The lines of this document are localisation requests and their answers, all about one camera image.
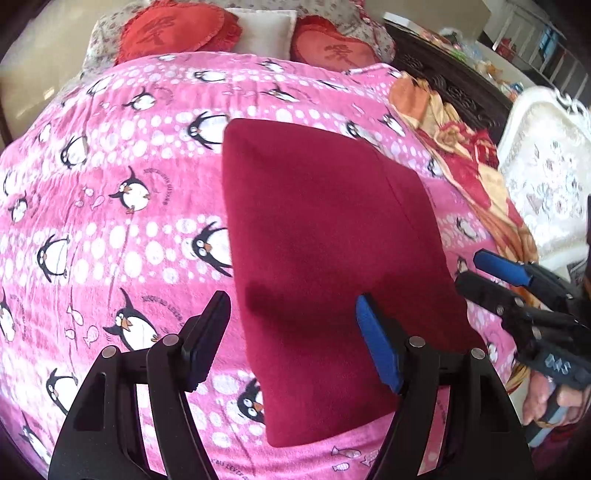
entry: metal screw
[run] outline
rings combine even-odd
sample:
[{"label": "metal screw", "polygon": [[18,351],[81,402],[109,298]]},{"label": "metal screw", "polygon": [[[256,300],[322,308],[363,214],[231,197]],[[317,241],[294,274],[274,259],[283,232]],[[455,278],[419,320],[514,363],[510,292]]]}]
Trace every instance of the metal screw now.
[{"label": "metal screw", "polygon": [[413,336],[408,339],[408,343],[415,348],[421,348],[425,346],[425,339],[419,336]]},{"label": "metal screw", "polygon": [[162,339],[162,343],[166,346],[175,345],[178,342],[178,335],[175,333],[169,333],[166,337]]},{"label": "metal screw", "polygon": [[476,360],[484,360],[486,354],[481,348],[473,348],[470,352]]},{"label": "metal screw", "polygon": [[116,353],[117,349],[113,345],[109,345],[103,348],[101,355],[103,356],[103,358],[111,358]]}]

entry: bed sheet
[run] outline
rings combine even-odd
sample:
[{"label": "bed sheet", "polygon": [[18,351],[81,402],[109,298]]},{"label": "bed sheet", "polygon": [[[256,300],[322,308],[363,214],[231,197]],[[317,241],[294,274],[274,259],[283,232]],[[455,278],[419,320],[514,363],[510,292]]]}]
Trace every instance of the bed sheet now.
[{"label": "bed sheet", "polygon": [[[421,177],[450,274],[473,268],[473,253],[494,244],[388,107],[399,76],[386,64],[340,74],[254,55],[145,57],[52,102],[6,149],[0,420],[41,473],[102,348],[147,348],[225,290],[232,318],[210,375],[188,395],[220,479],[365,478],[391,415],[311,445],[265,441],[264,398],[246,361],[232,280],[220,151],[227,123],[243,117],[369,142]],[[471,304],[467,318],[507,380],[512,339]],[[148,459],[162,472],[145,388],[138,403]],[[437,462],[445,411],[442,390],[422,471]]]}]

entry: folded blanket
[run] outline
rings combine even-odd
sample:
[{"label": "folded blanket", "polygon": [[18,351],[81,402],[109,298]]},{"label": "folded blanket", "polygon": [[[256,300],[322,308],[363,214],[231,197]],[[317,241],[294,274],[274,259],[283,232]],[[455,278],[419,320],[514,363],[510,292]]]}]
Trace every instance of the folded blanket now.
[{"label": "folded blanket", "polygon": [[259,120],[233,120],[222,156],[246,353],[272,446],[315,442],[397,405],[356,324],[364,292],[436,348],[483,347],[413,170],[366,141]]}]

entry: black tool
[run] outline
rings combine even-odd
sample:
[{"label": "black tool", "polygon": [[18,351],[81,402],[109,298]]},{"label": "black tool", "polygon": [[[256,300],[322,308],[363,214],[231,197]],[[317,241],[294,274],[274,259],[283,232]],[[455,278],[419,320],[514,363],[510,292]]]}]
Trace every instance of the black tool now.
[{"label": "black tool", "polygon": [[[591,302],[574,285],[535,264],[521,264],[480,250],[474,256],[476,268],[513,286],[523,287],[548,310],[529,307],[519,294],[467,271],[456,278],[456,289],[466,299],[502,319],[501,326],[517,346],[517,360],[552,379],[554,391],[548,400],[541,424],[560,419],[556,386],[568,385],[584,390],[591,384]],[[535,422],[524,427],[531,446],[539,445],[544,430]]]}]

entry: penguin print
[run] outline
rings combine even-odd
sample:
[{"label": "penguin print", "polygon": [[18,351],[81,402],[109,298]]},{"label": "penguin print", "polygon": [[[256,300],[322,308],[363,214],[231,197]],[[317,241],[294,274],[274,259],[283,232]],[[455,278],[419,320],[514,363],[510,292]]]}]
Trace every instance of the penguin print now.
[{"label": "penguin print", "polygon": [[228,229],[212,228],[215,223],[212,222],[201,230],[201,233],[193,239],[191,247],[198,258],[210,264],[222,275],[232,278],[224,270],[224,268],[232,268]]},{"label": "penguin print", "polygon": [[365,140],[366,142],[370,143],[375,148],[380,150],[380,145],[378,141],[365,128],[352,122],[351,120],[347,121],[347,123],[345,124],[345,128],[347,129],[347,133],[351,137],[359,138],[360,140]]},{"label": "penguin print", "polygon": [[275,98],[278,98],[279,100],[283,100],[284,102],[289,102],[289,103],[299,102],[299,100],[296,97],[294,97],[293,95],[290,95],[287,92],[283,92],[278,84],[275,84],[275,88],[273,88],[272,90],[269,90],[269,91],[263,92],[263,93],[266,93],[267,95],[271,95]]},{"label": "penguin print", "polygon": [[51,283],[51,277],[67,278],[66,262],[68,259],[68,245],[70,237],[52,240],[53,234],[37,252],[37,264]]},{"label": "penguin print", "polygon": [[472,228],[470,222],[465,218],[457,217],[456,218],[456,228],[461,231],[464,235],[466,235],[470,240],[478,240],[478,233]]},{"label": "penguin print", "polygon": [[28,209],[27,197],[23,196],[20,197],[15,203],[14,207],[10,207],[8,211],[10,212],[10,217],[12,218],[13,223],[20,222],[25,213]]},{"label": "penguin print", "polygon": [[468,271],[468,262],[466,261],[466,259],[464,257],[458,256],[455,276],[457,277],[460,273],[464,273],[467,271]]},{"label": "penguin print", "polygon": [[406,133],[404,133],[403,128],[390,112],[386,112],[386,114],[382,117],[381,120],[379,120],[379,122],[381,124],[386,125],[391,130],[394,130],[401,137],[406,137]]},{"label": "penguin print", "polygon": [[85,135],[72,137],[60,153],[61,162],[71,170],[88,160],[88,139]]},{"label": "penguin print", "polygon": [[39,143],[47,143],[47,141],[49,140],[49,137],[51,135],[51,124],[47,124],[46,126],[44,126],[41,131],[39,132],[39,136],[37,137],[37,139],[39,140]]},{"label": "penguin print", "polygon": [[64,415],[68,415],[78,393],[78,379],[74,374],[58,376],[56,372],[57,368],[54,368],[45,382],[45,388],[51,401]]},{"label": "penguin print", "polygon": [[258,63],[257,65],[260,65],[261,67],[265,67],[267,70],[270,70],[273,73],[283,73],[285,71],[281,65],[279,65],[278,63],[275,63],[274,61],[269,60],[269,59],[263,60],[262,62]]},{"label": "penguin print", "polygon": [[144,110],[149,110],[154,105],[156,105],[156,98],[154,98],[152,94],[146,92],[145,87],[142,87],[142,92],[139,95],[133,97],[128,103],[124,104],[123,106],[129,106],[137,112],[143,112]]},{"label": "penguin print", "polygon": [[109,83],[113,77],[114,75],[109,75],[108,77],[98,80],[92,87],[88,89],[86,94],[95,96],[97,93],[103,92],[109,86]]},{"label": "penguin print", "polygon": [[31,445],[33,450],[35,450],[35,453],[39,456],[41,460],[43,460],[43,462],[45,462],[47,465],[51,463],[50,453],[47,451],[39,437],[33,432],[33,430],[31,430],[31,427],[29,426],[29,422],[27,421],[26,417],[25,424],[22,426],[22,433],[20,434],[20,436],[29,445]]},{"label": "penguin print", "polygon": [[213,150],[212,145],[222,144],[223,132],[229,121],[230,117],[225,113],[214,115],[206,110],[193,120],[187,128],[187,133],[208,150]]},{"label": "penguin print", "polygon": [[103,327],[103,330],[120,337],[127,350],[150,348],[158,341],[156,329],[143,313],[134,308],[127,292],[122,288],[120,290],[125,297],[125,307],[115,314],[115,325]]},{"label": "penguin print", "polygon": [[321,83],[322,85],[327,86],[328,88],[336,90],[338,92],[348,92],[349,91],[349,89],[346,86],[340,85],[340,84],[334,83],[334,82],[329,82],[328,80],[317,80],[317,82]]},{"label": "penguin print", "polygon": [[265,423],[265,407],[262,402],[261,386],[256,378],[246,386],[244,392],[238,397],[238,410],[250,420]]},{"label": "penguin print", "polygon": [[192,77],[205,83],[222,83],[226,81],[224,72],[214,72],[213,70],[198,70],[193,72]]},{"label": "penguin print", "polygon": [[4,335],[4,338],[8,342],[12,342],[14,340],[15,330],[14,330],[14,319],[12,318],[12,312],[10,311],[10,307],[8,303],[6,303],[6,292],[4,292],[4,287],[2,288],[2,301],[0,302],[0,330]]},{"label": "penguin print", "polygon": [[143,181],[135,176],[134,169],[131,167],[129,171],[131,176],[119,185],[119,191],[109,195],[112,199],[119,199],[121,205],[126,209],[126,213],[132,214],[139,212],[148,206],[150,201],[150,192]]}]

